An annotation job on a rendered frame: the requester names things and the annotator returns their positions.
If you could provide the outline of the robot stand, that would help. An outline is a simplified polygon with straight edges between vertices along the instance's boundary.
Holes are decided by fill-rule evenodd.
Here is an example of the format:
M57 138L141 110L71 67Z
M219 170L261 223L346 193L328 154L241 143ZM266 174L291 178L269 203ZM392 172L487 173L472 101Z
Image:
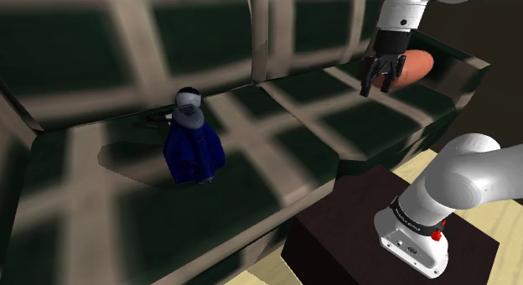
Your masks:
M375 213L407 186L382 166L337 179L294 217L282 259L302 285L486 285L499 243L458 215L444 229L449 262L440 277L424 277L381 246Z

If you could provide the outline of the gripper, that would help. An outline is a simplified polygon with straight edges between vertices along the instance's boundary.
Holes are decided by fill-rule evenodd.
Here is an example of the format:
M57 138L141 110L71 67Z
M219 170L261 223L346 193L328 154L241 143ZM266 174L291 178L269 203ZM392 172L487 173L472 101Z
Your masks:
M402 72L406 62L406 48L410 42L412 32L390 31L379 29L375 36L374 56L367 56L362 63L360 94L367 97L373 81L380 74L385 78L381 91L387 93Z

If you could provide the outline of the orange oval cushion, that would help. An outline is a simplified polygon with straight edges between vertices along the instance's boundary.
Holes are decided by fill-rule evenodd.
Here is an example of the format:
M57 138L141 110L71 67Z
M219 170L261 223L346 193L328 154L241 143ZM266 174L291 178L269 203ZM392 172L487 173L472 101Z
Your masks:
M401 75L391 83L391 89L410 85L426 76L433 67L433 57L424 50L410 49L404 55L406 61Z

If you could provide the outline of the blue caped toy figure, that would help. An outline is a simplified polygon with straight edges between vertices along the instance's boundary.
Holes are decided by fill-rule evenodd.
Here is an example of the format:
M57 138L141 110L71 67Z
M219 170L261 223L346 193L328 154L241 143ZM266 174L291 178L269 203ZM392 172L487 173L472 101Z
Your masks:
M184 87L175 96L171 112L151 113L150 122L166 122L169 132L163 156L177 184L205 184L225 165L220 138L201 110L202 95L193 87Z

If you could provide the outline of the green beige plaid sofa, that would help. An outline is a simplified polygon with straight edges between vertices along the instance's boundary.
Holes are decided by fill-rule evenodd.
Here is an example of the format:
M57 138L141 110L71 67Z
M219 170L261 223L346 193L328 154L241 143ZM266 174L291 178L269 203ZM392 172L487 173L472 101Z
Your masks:
M431 147L488 63L422 33L415 85L360 95L380 0L0 0L0 285L220 285L339 174ZM177 184L180 89L225 165Z

